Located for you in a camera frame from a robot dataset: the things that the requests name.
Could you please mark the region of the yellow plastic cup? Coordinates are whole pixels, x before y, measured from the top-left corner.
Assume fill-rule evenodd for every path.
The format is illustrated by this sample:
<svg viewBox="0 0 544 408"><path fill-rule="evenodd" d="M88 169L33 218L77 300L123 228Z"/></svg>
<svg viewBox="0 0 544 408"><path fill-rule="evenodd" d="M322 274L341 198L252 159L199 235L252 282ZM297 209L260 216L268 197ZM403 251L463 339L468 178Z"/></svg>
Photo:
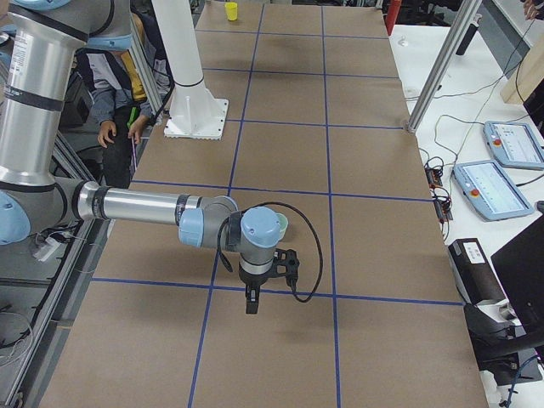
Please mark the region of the yellow plastic cup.
<svg viewBox="0 0 544 408"><path fill-rule="evenodd" d="M226 2L224 8L228 21L238 20L238 4L236 2Z"/></svg>

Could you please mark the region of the green plastic cup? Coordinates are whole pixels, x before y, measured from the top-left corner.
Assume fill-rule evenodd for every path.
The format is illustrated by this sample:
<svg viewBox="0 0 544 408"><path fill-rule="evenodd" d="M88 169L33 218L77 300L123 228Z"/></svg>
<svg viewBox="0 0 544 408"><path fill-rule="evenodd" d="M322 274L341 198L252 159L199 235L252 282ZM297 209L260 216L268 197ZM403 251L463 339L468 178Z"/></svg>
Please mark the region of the green plastic cup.
<svg viewBox="0 0 544 408"><path fill-rule="evenodd" d="M278 218L278 221L279 221L279 226L280 226L280 239L282 240L286 234L286 231L287 231L287 228L288 228L288 225L289 225L289 221L288 221L288 218L282 214L282 213L277 213L276 214L277 218Z"/></svg>

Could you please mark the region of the black box with label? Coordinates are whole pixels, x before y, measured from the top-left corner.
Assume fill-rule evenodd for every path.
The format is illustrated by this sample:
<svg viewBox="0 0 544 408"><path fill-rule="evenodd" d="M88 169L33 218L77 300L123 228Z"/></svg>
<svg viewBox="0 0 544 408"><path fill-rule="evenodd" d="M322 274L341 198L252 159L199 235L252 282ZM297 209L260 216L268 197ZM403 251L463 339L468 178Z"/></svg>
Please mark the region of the black box with label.
<svg viewBox="0 0 544 408"><path fill-rule="evenodd" d="M506 300L477 238L454 240L448 246L448 251L456 287L466 303L482 306Z"/></svg>

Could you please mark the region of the near teach pendant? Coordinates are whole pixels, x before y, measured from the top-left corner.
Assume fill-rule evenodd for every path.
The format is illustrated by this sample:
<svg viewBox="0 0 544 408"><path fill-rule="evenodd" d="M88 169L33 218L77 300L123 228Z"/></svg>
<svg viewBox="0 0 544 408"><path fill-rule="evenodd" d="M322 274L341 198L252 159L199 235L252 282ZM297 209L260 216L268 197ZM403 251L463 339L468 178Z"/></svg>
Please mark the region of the near teach pendant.
<svg viewBox="0 0 544 408"><path fill-rule="evenodd" d="M534 209L494 160L457 163L453 177L476 213L486 221L531 215Z"/></svg>

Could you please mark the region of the teach pendant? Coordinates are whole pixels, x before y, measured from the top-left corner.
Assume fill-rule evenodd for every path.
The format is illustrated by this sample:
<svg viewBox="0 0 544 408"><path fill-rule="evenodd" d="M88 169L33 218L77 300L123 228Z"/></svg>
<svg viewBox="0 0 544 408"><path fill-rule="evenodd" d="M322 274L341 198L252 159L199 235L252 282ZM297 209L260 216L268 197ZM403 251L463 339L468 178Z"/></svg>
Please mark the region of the teach pendant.
<svg viewBox="0 0 544 408"><path fill-rule="evenodd" d="M494 160L457 163L453 177L476 213L486 221L531 215L534 209Z"/></svg>
<svg viewBox="0 0 544 408"><path fill-rule="evenodd" d="M484 138L490 153L502 166L543 169L542 146L527 123L487 121Z"/></svg>

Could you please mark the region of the seated person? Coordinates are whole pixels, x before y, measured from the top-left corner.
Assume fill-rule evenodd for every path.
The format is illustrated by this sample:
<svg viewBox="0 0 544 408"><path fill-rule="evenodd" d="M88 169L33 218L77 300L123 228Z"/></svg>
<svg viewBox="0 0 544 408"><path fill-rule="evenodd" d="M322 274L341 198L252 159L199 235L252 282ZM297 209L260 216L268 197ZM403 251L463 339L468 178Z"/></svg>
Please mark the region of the seated person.
<svg viewBox="0 0 544 408"><path fill-rule="evenodd" d="M131 11L145 60L164 97L172 85L171 69L158 24L136 8ZM92 96L91 115L99 124L105 183L126 189L131 183L133 146L140 143L154 116L134 59L127 50L85 48L76 55L76 68Z"/></svg>

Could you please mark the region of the black monitor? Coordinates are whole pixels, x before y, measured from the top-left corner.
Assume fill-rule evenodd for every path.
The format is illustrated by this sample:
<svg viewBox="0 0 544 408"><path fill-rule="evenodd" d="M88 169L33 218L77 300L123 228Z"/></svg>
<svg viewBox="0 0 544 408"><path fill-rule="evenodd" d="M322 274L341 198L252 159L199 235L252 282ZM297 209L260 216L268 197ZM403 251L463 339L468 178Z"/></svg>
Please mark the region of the black monitor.
<svg viewBox="0 0 544 408"><path fill-rule="evenodd" d="M491 261L527 332L543 328L543 217L495 252Z"/></svg>

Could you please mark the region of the far teach pendant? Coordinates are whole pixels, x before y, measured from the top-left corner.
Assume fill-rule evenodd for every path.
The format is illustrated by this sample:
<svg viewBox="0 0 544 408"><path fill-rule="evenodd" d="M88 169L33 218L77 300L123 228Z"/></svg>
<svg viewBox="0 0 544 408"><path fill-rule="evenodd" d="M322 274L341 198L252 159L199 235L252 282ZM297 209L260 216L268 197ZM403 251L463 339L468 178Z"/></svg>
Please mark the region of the far teach pendant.
<svg viewBox="0 0 544 408"><path fill-rule="evenodd" d="M542 146L527 123L487 121L484 138L490 153L502 166L543 169Z"/></svg>

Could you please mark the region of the white metal pedestal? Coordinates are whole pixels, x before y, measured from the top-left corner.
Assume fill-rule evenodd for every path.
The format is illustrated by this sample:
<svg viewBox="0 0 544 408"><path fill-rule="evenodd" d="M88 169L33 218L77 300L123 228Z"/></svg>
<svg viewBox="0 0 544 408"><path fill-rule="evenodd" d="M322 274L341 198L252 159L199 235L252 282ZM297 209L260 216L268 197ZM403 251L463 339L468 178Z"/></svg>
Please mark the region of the white metal pedestal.
<svg viewBox="0 0 544 408"><path fill-rule="evenodd" d="M221 139L229 101L214 98L205 84L190 3L157 0L152 4L174 85L165 135Z"/></svg>

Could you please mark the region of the aluminium frame post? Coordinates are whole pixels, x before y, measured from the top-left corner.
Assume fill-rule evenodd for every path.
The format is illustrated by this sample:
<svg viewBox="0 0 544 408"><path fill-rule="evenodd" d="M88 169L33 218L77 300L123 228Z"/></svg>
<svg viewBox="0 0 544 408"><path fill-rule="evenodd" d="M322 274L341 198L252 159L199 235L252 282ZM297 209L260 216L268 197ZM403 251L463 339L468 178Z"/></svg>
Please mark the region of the aluminium frame post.
<svg viewBox="0 0 544 408"><path fill-rule="evenodd" d="M443 79L451 59L459 48L473 17L482 3L481 0L465 0L462 2L457 16L451 25L443 45L433 63L428 78L422 88L420 96L406 123L409 133L415 133L424 118L433 97L438 91L438 86Z"/></svg>

